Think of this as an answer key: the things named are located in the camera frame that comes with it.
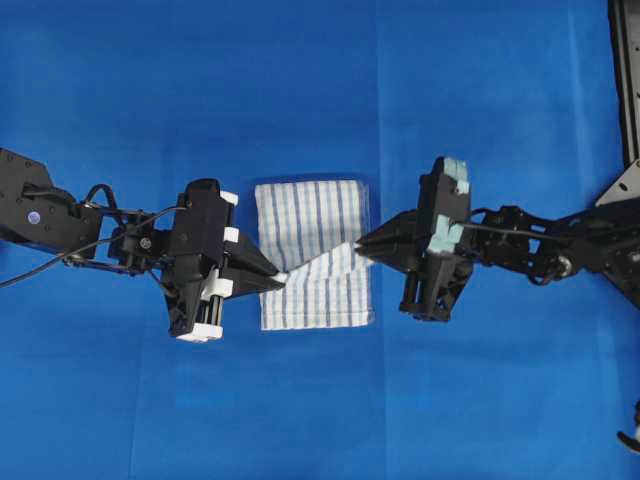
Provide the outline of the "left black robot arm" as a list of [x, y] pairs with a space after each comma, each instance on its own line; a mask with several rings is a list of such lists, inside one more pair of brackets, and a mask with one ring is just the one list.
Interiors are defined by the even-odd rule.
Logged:
[[277, 291], [278, 269], [233, 225], [236, 195], [215, 179], [189, 183], [166, 212], [118, 208], [113, 190], [93, 186], [84, 199], [54, 185], [46, 166], [1, 152], [1, 238], [53, 255], [56, 262], [116, 274], [148, 273], [161, 288], [169, 334], [206, 343], [223, 335], [225, 301]]

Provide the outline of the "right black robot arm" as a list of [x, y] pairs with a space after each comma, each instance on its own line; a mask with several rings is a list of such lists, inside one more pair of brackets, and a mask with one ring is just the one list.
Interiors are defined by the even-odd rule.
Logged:
[[[402, 312], [449, 321], [477, 264], [521, 274], [535, 286], [586, 270], [639, 303], [638, 200], [546, 220], [517, 206], [475, 211], [462, 181], [445, 173], [424, 175], [420, 184], [416, 209], [356, 242], [359, 255], [404, 274]], [[479, 223], [472, 220], [476, 213]]]

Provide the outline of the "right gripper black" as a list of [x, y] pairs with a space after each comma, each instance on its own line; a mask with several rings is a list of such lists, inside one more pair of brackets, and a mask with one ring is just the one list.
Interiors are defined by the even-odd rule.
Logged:
[[[447, 322], [471, 273], [462, 257], [468, 242], [470, 194], [444, 173], [420, 178], [418, 205], [356, 241], [357, 253], [406, 274], [400, 310], [422, 321]], [[410, 243], [409, 247], [374, 247]]]

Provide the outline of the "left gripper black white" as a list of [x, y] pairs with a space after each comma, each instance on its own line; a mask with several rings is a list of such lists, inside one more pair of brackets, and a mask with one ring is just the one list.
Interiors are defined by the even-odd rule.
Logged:
[[[201, 304], [199, 319], [194, 324], [191, 334], [184, 335], [177, 340], [206, 343], [222, 337], [220, 326], [222, 303], [225, 299], [236, 298], [252, 294], [262, 294], [282, 289], [285, 284], [271, 277], [278, 273], [270, 260], [261, 252], [253, 240], [239, 233], [233, 225], [234, 210], [238, 197], [220, 189], [219, 198], [215, 200], [211, 213], [208, 245], [211, 247], [214, 262], [209, 275], [202, 282]], [[167, 269], [172, 265], [168, 255], [170, 235], [167, 247], [167, 257], [170, 261]], [[250, 273], [224, 273], [227, 266]]]

